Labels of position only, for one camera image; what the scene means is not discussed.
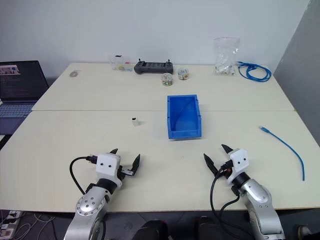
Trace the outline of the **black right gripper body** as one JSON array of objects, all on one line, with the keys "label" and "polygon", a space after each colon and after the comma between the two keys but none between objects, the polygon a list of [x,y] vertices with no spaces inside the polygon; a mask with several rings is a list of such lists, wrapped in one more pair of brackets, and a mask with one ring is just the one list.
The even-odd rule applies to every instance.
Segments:
[{"label": "black right gripper body", "polygon": [[226,179],[228,179],[233,170],[232,170],[232,167],[234,166],[233,164],[233,160],[231,159],[231,152],[228,153],[228,157],[229,157],[229,160],[226,161],[221,167],[220,167],[220,172],[219,172],[219,175],[218,175],[218,178],[220,177],[225,177]]}]

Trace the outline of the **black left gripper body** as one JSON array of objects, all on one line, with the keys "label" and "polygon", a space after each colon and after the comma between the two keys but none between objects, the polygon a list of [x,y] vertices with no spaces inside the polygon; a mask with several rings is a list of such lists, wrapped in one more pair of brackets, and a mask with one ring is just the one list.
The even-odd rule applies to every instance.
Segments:
[{"label": "black left gripper body", "polygon": [[126,176],[132,177],[133,176],[133,172],[130,169],[126,169],[122,165],[120,165],[118,170],[117,170],[117,178],[120,181],[123,181]]}]

